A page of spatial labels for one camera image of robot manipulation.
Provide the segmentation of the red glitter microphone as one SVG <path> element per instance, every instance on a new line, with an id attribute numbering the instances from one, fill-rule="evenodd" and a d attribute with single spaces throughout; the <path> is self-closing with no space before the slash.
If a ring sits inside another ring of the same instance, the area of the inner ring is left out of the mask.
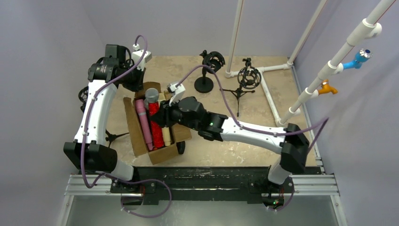
<path id="1" fill-rule="evenodd" d="M 152 138 L 153 138 L 153 146 L 154 150 L 162 148 L 164 146 L 162 129 L 155 121 L 152 120 L 152 116 L 154 116 L 159 111 L 159 92 L 155 88 L 149 88 L 145 91 L 145 99 L 144 103 L 147 106 L 150 123 L 151 123 L 151 130 L 152 130 Z"/>

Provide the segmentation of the brown cardboard box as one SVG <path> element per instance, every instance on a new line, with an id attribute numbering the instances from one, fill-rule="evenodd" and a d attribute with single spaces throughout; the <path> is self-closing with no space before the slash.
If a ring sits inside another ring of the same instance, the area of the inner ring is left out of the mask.
<path id="1" fill-rule="evenodd" d="M 143 88 L 133 98 L 123 98 L 130 141 L 135 157 L 147 156 L 152 165 L 161 164 L 183 154 L 185 142 L 192 135 L 188 128 L 178 124 L 168 128 L 154 127 L 151 114 L 145 108 L 145 92 L 154 88 L 161 100 L 170 99 L 170 95 L 161 91 L 157 82 L 145 82 Z"/>

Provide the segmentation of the cream microphone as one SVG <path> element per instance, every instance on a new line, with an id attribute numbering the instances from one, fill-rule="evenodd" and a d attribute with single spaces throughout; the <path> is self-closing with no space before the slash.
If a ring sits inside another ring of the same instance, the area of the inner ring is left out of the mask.
<path id="1" fill-rule="evenodd" d="M 161 108 L 161 102 L 165 101 L 165 95 L 164 93 L 159 93 L 158 97 L 158 103 L 159 103 L 159 108 Z M 170 146 L 171 145 L 171 135 L 170 135 L 170 130 L 168 127 L 163 127 L 161 128 L 162 131 L 162 137 L 163 137 L 163 142 L 165 146 Z"/>

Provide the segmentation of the round base microphone stand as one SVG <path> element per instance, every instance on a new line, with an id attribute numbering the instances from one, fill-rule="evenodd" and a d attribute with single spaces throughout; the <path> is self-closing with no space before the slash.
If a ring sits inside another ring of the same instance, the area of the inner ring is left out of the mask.
<path id="1" fill-rule="evenodd" d="M 223 55 L 217 51 L 208 53 L 206 50 L 203 50 L 200 56 L 203 58 L 202 64 L 207 65 L 209 68 L 202 68 L 202 77 L 196 79 L 194 88 L 199 93 L 209 93 L 213 89 L 214 83 L 207 77 L 207 74 L 212 73 L 211 70 L 213 70 L 213 72 L 220 70 L 225 65 L 225 59 Z"/>

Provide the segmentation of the tripod shock mount stand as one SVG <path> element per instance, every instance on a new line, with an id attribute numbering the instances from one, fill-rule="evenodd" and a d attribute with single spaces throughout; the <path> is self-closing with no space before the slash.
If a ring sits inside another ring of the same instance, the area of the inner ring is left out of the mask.
<path id="1" fill-rule="evenodd" d="M 255 88 L 261 84 L 262 78 L 260 71 L 252 66 L 252 59 L 250 57 L 242 59 L 245 66 L 239 71 L 237 81 L 239 87 L 235 90 L 223 89 L 223 91 L 231 92 L 237 100 L 237 116 L 239 117 L 240 98 L 246 93 L 254 93 Z"/>

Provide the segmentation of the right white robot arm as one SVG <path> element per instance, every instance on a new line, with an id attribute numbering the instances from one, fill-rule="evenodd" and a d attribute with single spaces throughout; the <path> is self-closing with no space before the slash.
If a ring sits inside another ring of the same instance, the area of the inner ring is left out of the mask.
<path id="1" fill-rule="evenodd" d="M 276 185 L 283 184 L 291 174 L 305 171 L 310 143 L 296 124 L 265 127 L 243 123 L 233 117 L 207 111 L 195 97 L 185 97 L 175 103 L 162 101 L 150 120 L 162 128 L 175 124 L 185 126 L 208 141 L 241 142 L 280 155 L 268 172 L 268 180 Z"/>

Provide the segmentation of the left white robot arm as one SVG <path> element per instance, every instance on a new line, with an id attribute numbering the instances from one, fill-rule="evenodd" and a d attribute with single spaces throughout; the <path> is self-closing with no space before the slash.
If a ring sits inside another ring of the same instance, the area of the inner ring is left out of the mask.
<path id="1" fill-rule="evenodd" d="M 143 90 L 145 64 L 152 53 L 133 45 L 107 44 L 104 57 L 88 69 L 88 86 L 83 91 L 86 102 L 83 118 L 73 141 L 64 144 L 64 153 L 81 172 L 105 173 L 129 181 L 134 167 L 118 159 L 117 152 L 106 145 L 109 110 L 118 86 L 138 92 Z"/>

